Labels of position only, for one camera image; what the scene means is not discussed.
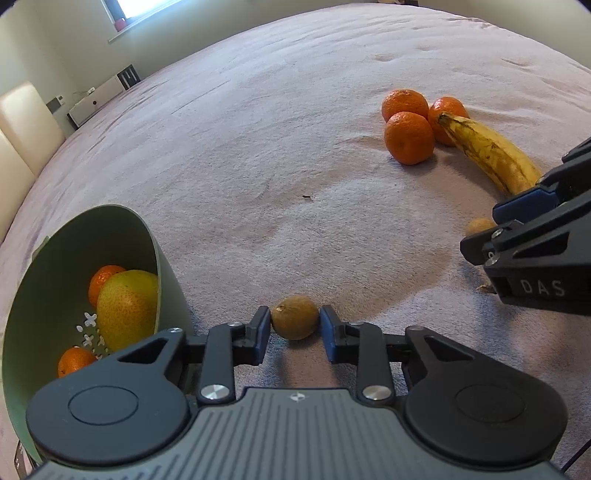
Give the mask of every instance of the tangerine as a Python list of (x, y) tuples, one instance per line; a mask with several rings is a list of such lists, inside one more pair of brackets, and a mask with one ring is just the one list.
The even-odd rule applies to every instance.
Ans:
[(454, 115), (464, 116), (466, 118), (470, 117), (461, 101), (454, 97), (441, 97), (440, 99), (435, 100), (435, 103), (431, 105), (427, 120), (429, 120), (429, 125), (431, 125), (431, 128), (433, 129), (435, 140), (448, 147), (453, 147), (454, 142), (449, 138), (443, 127), (437, 123), (439, 115), (443, 112), (453, 113)]
[(99, 300), (100, 290), (107, 280), (117, 273), (124, 272), (125, 269), (118, 265), (106, 265), (99, 269), (90, 279), (90, 285), (88, 286), (88, 301), (96, 308), (96, 303)]
[(74, 346), (61, 356), (57, 364), (57, 376), (58, 378), (64, 377), (94, 362), (96, 362), (96, 357), (92, 353), (79, 346)]
[(427, 118), (429, 104), (423, 95), (414, 90), (394, 90), (382, 102), (382, 116), (388, 121), (400, 112), (412, 112)]
[(384, 143), (400, 163), (415, 165), (433, 155), (435, 136), (425, 117), (412, 112), (400, 112), (388, 120)]

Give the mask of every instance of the ripe banana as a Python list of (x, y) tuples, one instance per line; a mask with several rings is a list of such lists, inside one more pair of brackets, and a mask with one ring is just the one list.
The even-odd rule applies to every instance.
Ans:
[(442, 113), (437, 122), (505, 195), (532, 188), (542, 176), (525, 153), (493, 129), (451, 113)]

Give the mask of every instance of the green bowl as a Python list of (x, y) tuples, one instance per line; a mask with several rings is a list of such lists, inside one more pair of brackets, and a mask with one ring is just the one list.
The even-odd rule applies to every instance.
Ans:
[(100, 267), (112, 264), (158, 275), (154, 333), (172, 327), (193, 331), (178, 281), (135, 212), (103, 205), (65, 224), (35, 252), (12, 302), (4, 335), (2, 379), (8, 414), (19, 440), (38, 463), (41, 458), (25, 422), (27, 405), (57, 378), (63, 352), (82, 344), (86, 330), (79, 330), (85, 328), (85, 313), (95, 313), (88, 302), (90, 279)]

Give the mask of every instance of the pear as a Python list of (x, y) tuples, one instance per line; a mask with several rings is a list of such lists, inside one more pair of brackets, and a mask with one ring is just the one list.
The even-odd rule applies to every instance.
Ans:
[(154, 334), (158, 277), (143, 270), (117, 273), (103, 285), (96, 325), (106, 346), (116, 352)]

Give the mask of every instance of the beige chair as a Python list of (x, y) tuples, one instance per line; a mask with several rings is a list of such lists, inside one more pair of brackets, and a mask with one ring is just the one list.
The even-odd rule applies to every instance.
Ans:
[(0, 130), (36, 177), (66, 140), (29, 82), (0, 96)]
[(34, 182), (35, 175), (0, 132), (0, 244)]

